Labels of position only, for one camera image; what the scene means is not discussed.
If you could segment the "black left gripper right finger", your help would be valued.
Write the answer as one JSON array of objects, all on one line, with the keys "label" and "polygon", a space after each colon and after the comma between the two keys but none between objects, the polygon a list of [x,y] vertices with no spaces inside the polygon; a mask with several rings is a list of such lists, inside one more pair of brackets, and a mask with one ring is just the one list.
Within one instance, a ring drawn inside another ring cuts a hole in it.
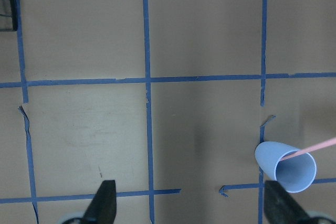
[{"label": "black left gripper right finger", "polygon": [[306,211],[277,182],[264,185],[264,214],[269,223],[312,223]]}]

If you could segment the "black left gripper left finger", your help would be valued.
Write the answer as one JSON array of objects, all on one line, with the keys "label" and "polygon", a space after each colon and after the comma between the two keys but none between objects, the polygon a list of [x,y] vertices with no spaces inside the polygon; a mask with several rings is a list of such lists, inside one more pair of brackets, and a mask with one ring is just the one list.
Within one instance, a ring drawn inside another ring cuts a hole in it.
[{"label": "black left gripper left finger", "polygon": [[104,180],[85,211],[82,222],[114,222],[117,215],[115,180]]}]

